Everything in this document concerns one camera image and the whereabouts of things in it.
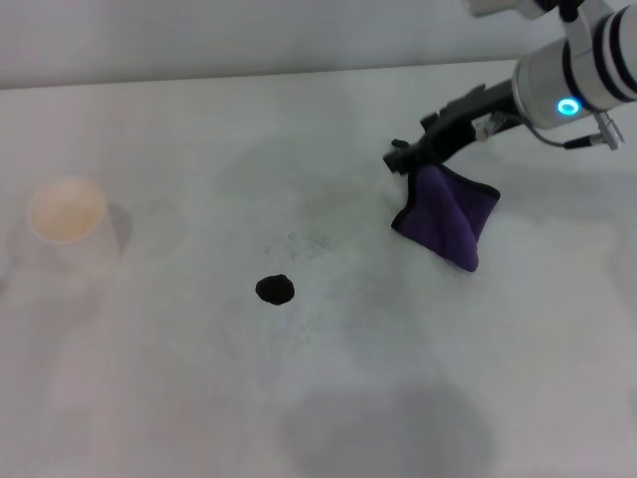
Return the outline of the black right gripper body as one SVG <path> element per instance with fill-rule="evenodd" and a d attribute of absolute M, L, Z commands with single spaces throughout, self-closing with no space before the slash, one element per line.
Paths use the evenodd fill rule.
<path fill-rule="evenodd" d="M 511 82 L 478 85 L 441 110 L 421 120 L 424 134 L 411 146 L 412 166 L 441 164 L 475 142 L 474 121 L 486 117 L 495 122 L 493 134 L 521 125 Z"/>

